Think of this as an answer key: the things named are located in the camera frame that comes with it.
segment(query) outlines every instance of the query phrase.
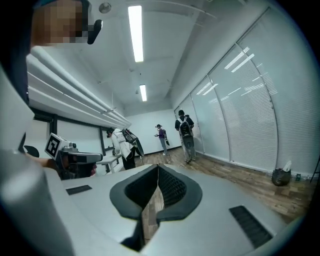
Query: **hair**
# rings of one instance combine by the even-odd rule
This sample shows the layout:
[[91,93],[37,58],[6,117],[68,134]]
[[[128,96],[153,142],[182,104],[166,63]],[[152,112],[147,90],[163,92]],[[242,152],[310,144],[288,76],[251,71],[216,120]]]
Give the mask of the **hair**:
[[108,128],[108,129],[106,130],[106,133],[107,133],[107,134],[112,134],[114,131],[115,131],[115,129],[113,129],[113,128]]

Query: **black sleeve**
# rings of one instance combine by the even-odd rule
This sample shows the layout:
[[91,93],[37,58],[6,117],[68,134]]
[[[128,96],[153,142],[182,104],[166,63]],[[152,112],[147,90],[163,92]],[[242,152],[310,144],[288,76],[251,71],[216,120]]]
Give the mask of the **black sleeve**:
[[174,128],[179,129],[179,127],[180,127],[180,122],[178,120],[175,120]]
[[189,124],[190,126],[192,126],[192,125],[195,124],[194,121],[192,121],[192,119],[191,119],[190,117],[188,117],[188,118],[186,119],[186,121],[188,122],[188,124]]

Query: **black slot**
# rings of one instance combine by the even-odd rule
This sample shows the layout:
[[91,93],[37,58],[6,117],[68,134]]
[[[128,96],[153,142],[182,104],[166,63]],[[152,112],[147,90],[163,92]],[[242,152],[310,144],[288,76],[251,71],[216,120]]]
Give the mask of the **black slot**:
[[66,192],[69,194],[69,196],[71,196],[87,190],[92,190],[92,187],[90,187],[89,185],[77,186],[66,189]]
[[230,208],[229,211],[239,223],[255,249],[272,239],[272,235],[244,206],[233,207]]

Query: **smoke detector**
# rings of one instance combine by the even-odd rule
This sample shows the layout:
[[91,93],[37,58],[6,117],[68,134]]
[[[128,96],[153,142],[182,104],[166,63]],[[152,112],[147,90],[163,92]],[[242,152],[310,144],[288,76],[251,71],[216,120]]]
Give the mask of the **smoke detector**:
[[111,4],[108,2],[103,2],[99,6],[99,12],[102,14],[107,14],[108,12],[111,11]]

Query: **wooden floor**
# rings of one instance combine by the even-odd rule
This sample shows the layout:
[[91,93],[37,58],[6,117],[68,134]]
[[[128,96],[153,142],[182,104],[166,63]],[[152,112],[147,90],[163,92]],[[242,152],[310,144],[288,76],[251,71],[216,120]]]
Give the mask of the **wooden floor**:
[[[162,156],[162,153],[146,155],[143,158],[143,163],[185,165],[183,150],[181,148],[170,150],[169,154],[170,156]],[[136,158],[135,163],[137,167],[143,165],[139,158]],[[271,182],[271,176],[264,172],[214,160],[199,154],[196,161],[190,162],[185,168],[224,178],[238,184],[244,191],[280,214],[286,223],[303,215],[308,210],[317,184],[316,181],[310,184],[308,180],[291,180],[288,185],[277,187]],[[142,213],[146,242],[151,239],[158,228],[156,213],[161,211],[162,208],[163,198],[158,187]]]

